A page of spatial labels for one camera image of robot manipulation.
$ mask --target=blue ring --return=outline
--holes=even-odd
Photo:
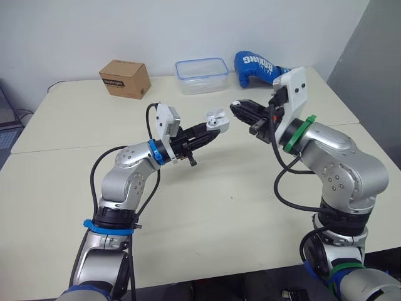
[[[122,230],[115,230],[115,229],[105,229],[101,227],[96,227],[92,220],[86,219],[83,221],[83,226],[89,228],[92,232],[98,234],[106,234],[106,235],[131,235],[133,234],[133,229],[122,229]]]
[[[156,161],[157,161],[160,165],[164,165],[165,162],[164,162],[164,160],[163,160],[163,156],[162,156],[161,153],[159,153],[159,151],[157,150],[157,146],[156,146],[156,144],[155,144],[155,141],[152,139],[152,140],[149,140],[148,143],[149,143],[150,149],[152,150],[153,155],[154,155]]]

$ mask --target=gray wall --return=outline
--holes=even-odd
[[[401,168],[400,0],[370,1],[328,84]]]

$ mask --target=cable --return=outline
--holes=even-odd
[[[78,252],[77,252],[77,254],[76,254],[76,256],[75,256],[75,260],[74,260],[74,264],[73,264],[73,269],[72,269],[72,271],[71,271],[70,282],[69,282],[69,284],[68,284],[68,287],[72,287],[73,284],[74,284],[74,275],[75,275],[76,267],[78,266],[78,260],[80,259],[83,246],[85,245],[85,242],[86,242],[86,237],[88,237],[88,233],[89,233],[89,228],[86,229],[86,232],[85,232],[85,234],[83,235],[83,238],[82,238],[82,240],[81,240],[81,244],[80,244],[80,247],[79,247],[79,249],[78,249]]]
[[[271,146],[273,147],[273,152],[274,155],[277,158],[277,161],[280,163],[281,167],[285,170],[288,171],[292,174],[315,174],[313,171],[297,171],[294,169],[291,169],[290,166],[287,166],[283,159],[280,156],[280,152],[278,150],[277,142],[276,142],[276,136],[275,136],[275,126],[274,126],[274,104],[270,103],[269,104],[269,134],[270,134],[270,141],[271,141]]]
[[[133,251],[132,251],[133,239],[132,235],[128,236],[128,260],[130,263],[130,279],[131,279],[131,301],[137,300],[137,294],[135,289],[135,274],[133,273]]]
[[[34,112],[33,112],[32,110],[28,110],[28,109],[26,109],[26,108],[19,108],[19,109],[17,110],[17,112],[20,112],[20,111],[22,111],[22,112],[28,112],[28,113],[34,114]]]
[[[96,197],[96,190],[95,190],[95,171],[96,168],[98,167],[100,161],[106,157],[109,153],[117,151],[119,149],[123,149],[126,146],[117,146],[117,147],[113,147],[112,149],[109,149],[108,151],[105,151],[102,155],[100,155],[100,157],[96,160],[96,162],[94,163],[94,165],[92,166],[92,170],[90,171],[90,191],[92,193],[92,200],[93,200],[93,217],[92,217],[92,221],[95,220],[95,216],[98,212],[98,199]]]
[[[57,85],[58,83],[64,83],[64,82],[65,82],[65,80],[60,80],[60,81],[58,81],[58,82],[55,82],[55,83],[52,84],[51,86],[49,86],[49,87],[48,87],[48,93],[49,93],[51,87]]]
[[[33,115],[33,113],[31,113],[31,112],[25,113],[24,115],[19,117],[19,119],[21,120],[22,118],[24,118],[25,116],[28,116],[28,115]]]
[[[152,132],[150,131],[150,125],[149,125],[149,111],[152,107],[155,107],[157,110],[157,105],[158,103],[151,103],[150,105],[148,105],[148,107],[146,108],[146,128],[148,129],[148,135],[149,135],[149,139],[153,139],[152,137]]]
[[[149,125],[149,111],[152,107],[155,107],[157,109],[157,103],[151,103],[148,105],[146,108],[146,113],[145,113],[145,118],[146,118],[146,128],[148,130],[148,135],[149,139],[153,139],[152,137],[152,132],[150,131],[150,125]],[[133,221],[132,226],[135,227],[135,225],[138,223],[139,216],[142,214],[144,211],[145,207],[148,205],[150,202],[151,198],[153,195],[156,193],[156,190],[160,184],[160,169],[157,171],[157,180],[155,187],[153,188],[152,192],[149,194],[148,198],[144,202],[144,204],[141,206],[139,209],[138,213],[135,215],[135,219]],[[133,237],[132,235],[128,236],[128,258],[129,258],[129,263],[130,263],[130,279],[131,279],[131,301],[136,301],[137,300],[137,294],[136,294],[136,289],[135,289],[135,273],[133,269],[133,251],[132,251],[132,246],[133,246]]]
[[[291,167],[293,167],[299,160],[301,159],[301,156],[298,155],[296,156],[296,158],[290,163],[288,164],[288,169],[290,169]],[[273,186],[273,190],[274,190],[274,194],[276,195],[276,197],[279,199],[279,201],[281,201],[284,205],[287,205],[291,208],[294,209],[298,209],[298,210],[302,210],[302,211],[309,211],[309,212],[323,212],[329,215],[333,215],[333,213],[330,210],[327,210],[325,208],[318,208],[318,207],[307,207],[307,206],[302,206],[302,205],[298,205],[298,204],[294,204],[290,201],[287,201],[285,198],[283,198],[280,195],[280,192],[278,191],[278,184],[281,180],[281,178],[283,177],[283,175],[287,172],[286,169],[283,169],[276,177],[276,180],[274,181],[274,186]]]
[[[144,202],[144,204],[141,206],[141,208],[139,209],[136,217],[135,217],[135,223],[138,222],[139,220],[139,216],[142,214],[142,211],[144,211],[145,207],[148,205],[150,199],[153,197],[153,195],[156,193],[156,190],[158,188],[160,184],[160,170],[157,171],[157,180],[156,180],[156,184],[155,187],[153,188],[152,192],[149,194],[149,197],[146,199],[146,201]]]
[[[324,231],[329,230],[329,229],[330,229],[330,226],[331,226],[331,225],[328,225],[328,226],[324,226],[324,227],[321,227],[321,228],[314,229],[314,230],[308,232],[308,233],[302,238],[301,243],[299,243],[299,255],[301,255],[301,259],[302,259],[303,262],[306,261],[305,254],[303,253],[303,248],[304,248],[304,246],[305,246],[306,240],[308,240],[308,238],[312,237],[312,236],[315,235],[315,234],[318,234],[318,233],[321,233],[321,232],[324,232]]]

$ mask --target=green ring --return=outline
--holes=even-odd
[[[335,292],[335,290],[334,290],[335,284],[334,284],[334,282],[332,282],[333,275],[336,272],[340,271],[340,270],[344,270],[345,268],[365,268],[365,267],[361,263],[358,263],[358,262],[345,262],[345,263],[341,263],[339,265],[336,265],[330,271],[330,274],[329,274],[329,277],[328,277],[328,283],[329,283],[328,284],[328,288],[329,288],[330,292],[333,294],[333,296],[335,296],[335,294],[334,294],[334,292]]]
[[[313,123],[315,122],[316,116],[315,115],[310,115],[304,122],[303,124],[296,130],[294,135],[291,137],[291,139],[288,141],[286,144],[284,151],[289,153],[290,150],[293,148],[294,144],[298,141],[298,139],[302,136],[302,134],[305,132],[305,130]]]

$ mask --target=blue boxing glove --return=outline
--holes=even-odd
[[[239,84],[245,88],[249,85],[249,77],[258,77],[268,83],[273,83],[276,77],[291,69],[274,66],[260,55],[250,51],[240,51],[236,54],[234,66],[238,76]]]

